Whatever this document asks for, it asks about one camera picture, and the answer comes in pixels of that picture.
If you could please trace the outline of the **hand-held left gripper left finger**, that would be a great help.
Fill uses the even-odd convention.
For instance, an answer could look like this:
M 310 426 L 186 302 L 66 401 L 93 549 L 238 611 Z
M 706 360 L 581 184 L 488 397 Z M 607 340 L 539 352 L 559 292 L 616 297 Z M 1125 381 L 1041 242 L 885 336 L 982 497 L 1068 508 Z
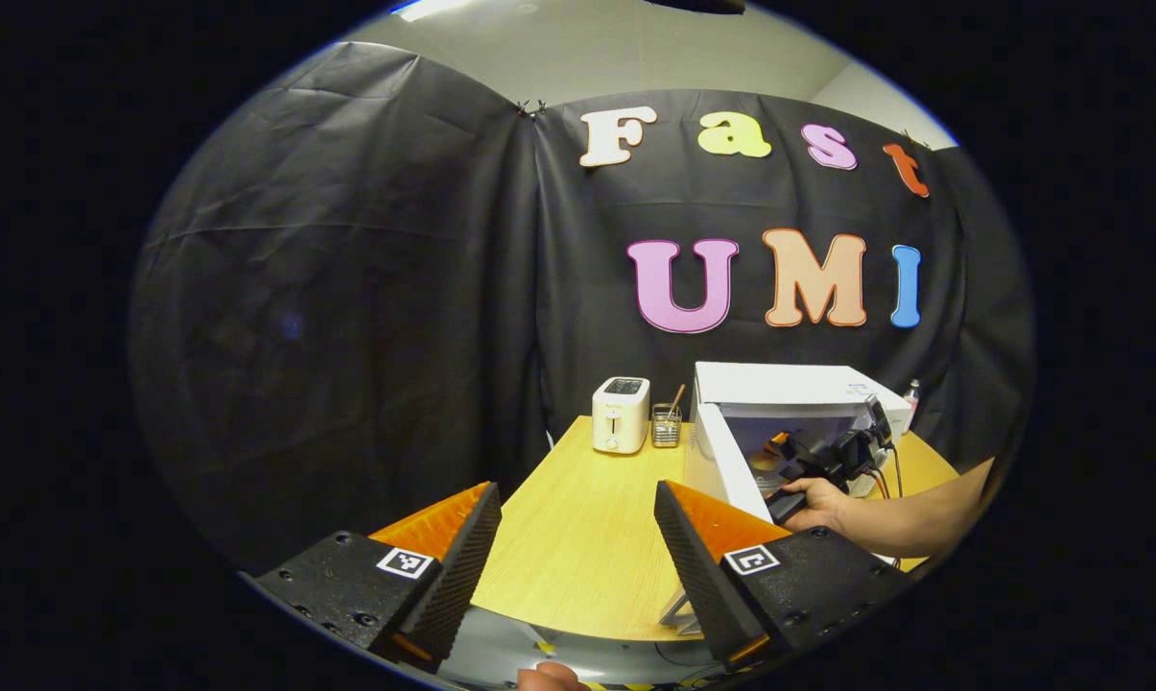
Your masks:
M 332 514 L 244 570 L 243 581 L 381 664 L 437 673 L 454 651 L 502 515 L 494 482 L 405 517 L 381 508 Z

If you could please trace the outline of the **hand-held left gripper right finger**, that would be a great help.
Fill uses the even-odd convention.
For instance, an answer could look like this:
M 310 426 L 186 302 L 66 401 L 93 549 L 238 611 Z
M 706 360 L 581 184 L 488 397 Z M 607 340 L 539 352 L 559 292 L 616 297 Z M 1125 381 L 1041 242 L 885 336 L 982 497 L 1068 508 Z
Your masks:
M 670 480 L 655 486 L 653 517 L 727 673 L 803 655 L 912 585 L 827 526 L 792 533 Z

